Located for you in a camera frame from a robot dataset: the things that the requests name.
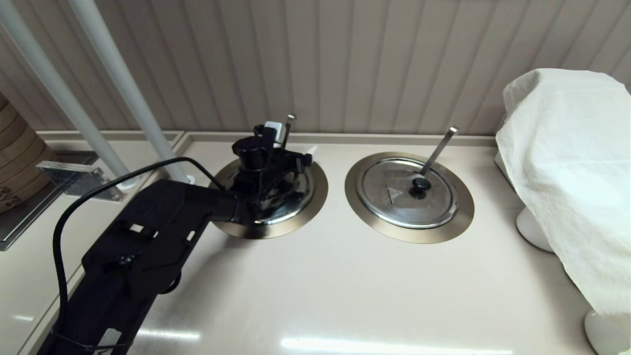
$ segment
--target white towel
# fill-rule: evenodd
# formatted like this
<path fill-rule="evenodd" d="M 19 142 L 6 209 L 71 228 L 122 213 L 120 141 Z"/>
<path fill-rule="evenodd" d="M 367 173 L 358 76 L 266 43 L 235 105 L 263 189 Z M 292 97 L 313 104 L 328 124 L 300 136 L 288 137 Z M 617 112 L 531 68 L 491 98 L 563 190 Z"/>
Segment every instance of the white towel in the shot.
<path fill-rule="evenodd" d="M 628 336 L 631 97 L 606 74 L 537 69 L 504 102 L 497 144 L 517 194 L 587 301 Z"/>

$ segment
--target black wire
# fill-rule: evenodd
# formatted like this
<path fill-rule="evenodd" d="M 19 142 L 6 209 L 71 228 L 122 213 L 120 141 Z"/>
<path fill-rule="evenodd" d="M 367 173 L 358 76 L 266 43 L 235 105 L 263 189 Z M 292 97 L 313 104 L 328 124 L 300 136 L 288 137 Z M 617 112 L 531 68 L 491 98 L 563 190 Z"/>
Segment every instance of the black wire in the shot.
<path fill-rule="evenodd" d="M 127 175 L 123 175 L 115 180 L 110 181 L 109 183 L 103 184 L 94 190 L 88 192 L 87 194 L 79 197 L 75 202 L 73 202 L 61 215 L 59 220 L 57 221 L 57 225 L 55 226 L 55 230 L 52 233 L 52 256 L 55 260 L 55 271 L 57 273 L 57 284 L 59 285 L 59 316 L 57 317 L 57 322 L 55 323 L 55 333 L 61 334 L 61 331 L 64 327 L 64 323 L 66 322 L 66 315 L 68 312 L 68 286 L 66 285 L 66 272 L 64 270 L 64 261 L 61 256 L 61 233 L 64 230 L 64 226 L 66 222 L 70 218 L 70 215 L 79 208 L 82 204 L 88 201 L 90 198 L 100 194 L 101 192 L 113 188 L 114 186 L 127 181 L 131 178 L 135 178 L 138 175 L 144 174 L 149 171 L 153 171 L 159 167 L 163 167 L 165 165 L 170 165 L 177 162 L 190 162 L 195 167 L 197 167 L 204 175 L 206 175 L 217 187 L 219 190 L 225 191 L 225 187 L 217 180 L 215 177 L 208 172 L 200 163 L 196 160 L 189 157 L 179 157 L 173 159 L 167 159 L 161 162 L 157 162 L 152 165 L 148 165 L 146 167 L 140 168 L 134 172 L 130 172 Z"/>
<path fill-rule="evenodd" d="M 177 276 L 175 277 L 175 280 L 173 280 L 171 286 L 169 286 L 167 290 L 162 292 L 161 294 L 171 293 L 171 291 L 173 291 L 180 284 L 180 280 L 182 280 L 182 270 L 177 273 Z"/>
<path fill-rule="evenodd" d="M 69 342 L 70 344 L 74 344 L 74 345 L 76 345 L 78 347 L 82 347 L 86 352 L 88 352 L 90 354 L 93 353 L 94 351 L 99 351 L 99 354 L 103 354 L 103 353 L 105 353 L 105 352 L 107 352 L 109 350 L 120 349 L 120 348 L 123 348 L 123 347 L 130 347 L 133 344 L 133 342 L 128 342 L 128 343 L 125 343 L 125 344 L 92 346 L 92 345 L 82 344 L 82 343 L 77 342 L 77 341 L 75 341 L 73 339 L 65 337 L 65 336 L 63 336 L 61 334 L 53 333 L 53 335 L 57 336 L 57 338 L 59 338 L 59 339 L 61 339 L 63 341 Z"/>

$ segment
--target beige countertop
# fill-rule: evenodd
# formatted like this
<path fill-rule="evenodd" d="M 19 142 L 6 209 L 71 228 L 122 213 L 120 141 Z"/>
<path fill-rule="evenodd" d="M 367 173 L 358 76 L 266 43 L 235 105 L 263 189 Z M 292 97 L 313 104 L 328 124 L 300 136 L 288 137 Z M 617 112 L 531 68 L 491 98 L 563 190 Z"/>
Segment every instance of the beige countertop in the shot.
<path fill-rule="evenodd" d="M 106 132 L 123 163 L 130 170 L 157 161 L 157 155 L 141 133 Z M 53 150 L 91 150 L 80 136 L 73 132 L 40 133 Z M 166 132 L 175 144 L 182 132 Z M 112 177 L 101 160 L 99 166 Z M 91 200 L 78 209 L 66 224 L 62 236 L 62 255 L 66 277 L 76 282 L 83 271 L 81 257 L 97 237 L 112 222 L 133 194 L 148 178 L 146 174 L 123 202 Z M 0 252 L 0 354 L 18 354 L 28 340 L 34 341 L 50 321 L 48 312 L 57 309 L 57 279 L 52 258 L 52 230 L 63 211 L 75 197 L 60 195 L 11 245 Z"/>
<path fill-rule="evenodd" d="M 230 147 L 238 137 L 187 133 L 176 154 L 217 173 L 235 159 Z M 582 328 L 590 307 L 558 258 L 519 235 L 515 218 L 523 204 L 493 163 L 492 138 L 456 137 L 438 159 L 475 202 L 474 219 L 459 237 L 405 243 L 355 215 L 344 191 L 355 162 L 379 152 L 428 156 L 439 140 L 293 135 L 290 150 L 317 145 L 315 161 L 329 185 L 322 210 L 306 226 L 274 239 L 247 241 L 209 225 L 180 286 L 158 296 L 129 354 L 593 354 Z M 132 169 L 155 159 L 145 142 L 113 145 Z M 196 184 L 208 183 L 193 166 L 183 166 Z M 2 261 L 3 270 L 19 271 L 1 276 L 3 286 L 16 287 L 8 297 L 17 305 L 3 308 L 1 316 L 14 326 L 25 322 L 15 332 L 21 338 L 0 345 L 3 354 L 34 353 L 54 317 L 50 230 L 69 199 L 50 208 L 28 239 L 18 240 L 11 250 L 23 246 L 10 264 Z M 91 202 L 73 217 L 76 228 L 62 242 L 69 276 L 121 208 Z M 79 278 L 75 273 L 71 283 Z M 9 339 L 6 329 L 3 340 Z"/>

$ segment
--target metal rod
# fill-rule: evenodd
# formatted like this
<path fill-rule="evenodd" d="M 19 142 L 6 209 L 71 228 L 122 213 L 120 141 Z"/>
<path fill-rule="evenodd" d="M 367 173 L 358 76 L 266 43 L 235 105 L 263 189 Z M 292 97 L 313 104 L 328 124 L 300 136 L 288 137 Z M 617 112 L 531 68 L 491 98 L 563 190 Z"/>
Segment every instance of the metal rod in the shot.
<path fill-rule="evenodd" d="M 436 161 L 436 158 L 438 158 L 442 150 L 445 149 L 445 146 L 447 145 L 447 143 L 449 143 L 449 140 L 451 139 L 451 137 L 453 137 L 458 132 L 458 130 L 460 129 L 455 126 L 449 128 L 449 131 L 447 132 L 445 137 L 443 137 L 443 139 L 440 141 L 440 143 L 438 144 L 438 147 L 436 147 L 436 149 L 434 150 L 430 158 L 427 159 L 427 162 L 423 165 L 423 169 L 421 169 L 421 171 L 419 172 L 421 176 L 425 177 L 425 174 L 427 173 L 429 168 L 432 166 L 432 164 Z"/>
<path fill-rule="evenodd" d="M 294 114 L 287 115 L 287 121 L 285 122 L 285 137 L 283 138 L 283 143 L 280 145 L 281 149 L 285 149 L 285 146 L 287 145 L 287 139 L 289 139 L 289 131 L 292 128 L 292 122 L 294 122 L 296 119 L 297 117 Z"/>
<path fill-rule="evenodd" d="M 164 137 L 149 105 L 134 81 L 97 5 L 93 0 L 70 0 L 70 5 L 79 18 L 83 30 L 88 35 L 105 69 L 107 69 L 107 72 L 112 77 L 122 98 L 125 100 L 129 110 L 134 115 L 140 128 L 144 131 L 144 135 L 153 146 L 153 149 L 155 149 L 160 160 L 175 158 L 170 144 Z M 188 182 L 186 174 L 184 174 L 184 170 L 182 170 L 180 164 L 168 165 L 166 166 L 166 170 L 171 179 L 183 183 Z"/>
<path fill-rule="evenodd" d="M 0 0 L 0 23 L 74 127 L 117 177 L 129 173 L 46 56 L 11 0 Z"/>

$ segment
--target black robotic arm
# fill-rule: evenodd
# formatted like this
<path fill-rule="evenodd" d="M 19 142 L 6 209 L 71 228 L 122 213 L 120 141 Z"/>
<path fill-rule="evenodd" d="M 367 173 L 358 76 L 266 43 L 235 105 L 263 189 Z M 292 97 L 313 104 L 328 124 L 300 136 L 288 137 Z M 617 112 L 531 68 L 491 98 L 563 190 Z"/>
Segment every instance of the black robotic arm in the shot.
<path fill-rule="evenodd" d="M 254 223 L 283 177 L 311 165 L 310 155 L 285 150 L 285 141 L 274 147 L 276 136 L 257 126 L 254 136 L 233 145 L 241 166 L 228 189 L 216 181 L 219 189 L 159 180 L 137 193 L 81 259 L 85 276 L 67 304 L 65 276 L 58 275 L 60 315 L 38 355 L 125 354 L 156 297 L 177 287 L 208 223 Z M 59 240 L 53 245 L 61 264 Z"/>

